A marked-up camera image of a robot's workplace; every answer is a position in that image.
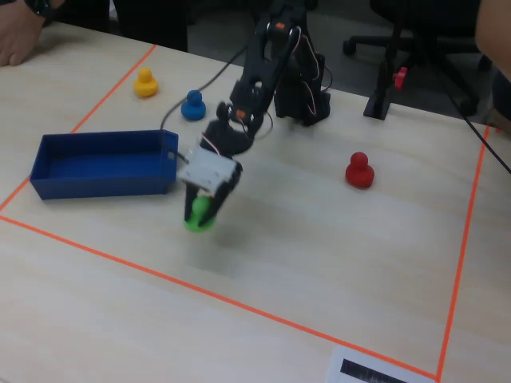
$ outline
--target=person's arm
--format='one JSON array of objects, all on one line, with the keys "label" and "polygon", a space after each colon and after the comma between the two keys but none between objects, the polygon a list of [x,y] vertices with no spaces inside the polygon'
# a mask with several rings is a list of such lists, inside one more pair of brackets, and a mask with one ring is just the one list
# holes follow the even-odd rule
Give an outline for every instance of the person's arm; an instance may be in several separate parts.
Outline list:
[{"label": "person's arm", "polygon": [[[57,9],[65,0],[50,0]],[[20,64],[35,47],[45,19],[16,0],[0,6],[0,67]]]},{"label": "person's arm", "polygon": [[511,0],[481,0],[476,41],[479,49],[511,80]]}]

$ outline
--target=pawn figure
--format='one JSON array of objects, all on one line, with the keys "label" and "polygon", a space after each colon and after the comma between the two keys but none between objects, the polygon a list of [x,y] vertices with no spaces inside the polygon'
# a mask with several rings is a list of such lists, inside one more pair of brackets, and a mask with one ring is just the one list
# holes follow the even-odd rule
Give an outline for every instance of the pawn figure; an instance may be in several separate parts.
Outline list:
[{"label": "pawn figure", "polygon": [[198,90],[191,90],[186,96],[186,101],[181,105],[181,113],[184,118],[198,121],[206,115],[206,104],[202,101],[202,94]]},{"label": "pawn figure", "polygon": [[153,73],[149,68],[142,68],[138,72],[138,78],[135,80],[135,93],[139,97],[151,97],[158,90],[158,82],[153,77]]},{"label": "pawn figure", "polygon": [[192,232],[201,233],[206,231],[213,226],[215,223],[215,218],[211,218],[204,225],[199,226],[202,217],[206,214],[206,211],[209,209],[209,205],[211,204],[211,200],[208,197],[197,197],[192,203],[192,215],[188,221],[184,221],[184,227]]},{"label": "pawn figure", "polygon": [[346,180],[356,188],[368,188],[373,183],[374,170],[368,165],[369,160],[362,152],[351,156],[351,163],[346,169]]}]

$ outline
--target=human hand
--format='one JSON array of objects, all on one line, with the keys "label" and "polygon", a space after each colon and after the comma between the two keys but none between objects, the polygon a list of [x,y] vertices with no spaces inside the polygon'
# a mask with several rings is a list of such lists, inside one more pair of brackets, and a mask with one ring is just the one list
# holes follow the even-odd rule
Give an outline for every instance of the human hand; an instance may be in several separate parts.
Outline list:
[{"label": "human hand", "polygon": [[38,42],[44,21],[24,0],[0,6],[0,67],[22,63]]}]

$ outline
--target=green game piece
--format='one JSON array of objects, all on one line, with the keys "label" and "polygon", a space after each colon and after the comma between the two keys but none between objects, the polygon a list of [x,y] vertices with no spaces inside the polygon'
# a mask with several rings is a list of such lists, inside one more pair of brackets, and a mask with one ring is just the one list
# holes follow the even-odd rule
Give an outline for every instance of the green game piece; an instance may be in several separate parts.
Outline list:
[{"label": "green game piece", "polygon": [[199,227],[199,222],[204,216],[204,213],[208,211],[211,201],[208,197],[197,197],[192,203],[192,216],[188,221],[184,221],[184,227],[187,230],[193,231],[194,233],[201,233],[206,231],[213,226],[215,218],[211,218],[204,225]]}]

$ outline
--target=yellow game piece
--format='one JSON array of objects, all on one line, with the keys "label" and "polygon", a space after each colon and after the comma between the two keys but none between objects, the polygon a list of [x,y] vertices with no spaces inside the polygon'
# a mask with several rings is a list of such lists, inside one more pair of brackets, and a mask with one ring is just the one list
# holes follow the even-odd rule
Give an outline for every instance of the yellow game piece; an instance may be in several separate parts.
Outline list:
[{"label": "yellow game piece", "polygon": [[153,77],[149,68],[142,68],[138,72],[138,78],[135,80],[135,93],[139,97],[151,97],[158,90],[158,81]]}]

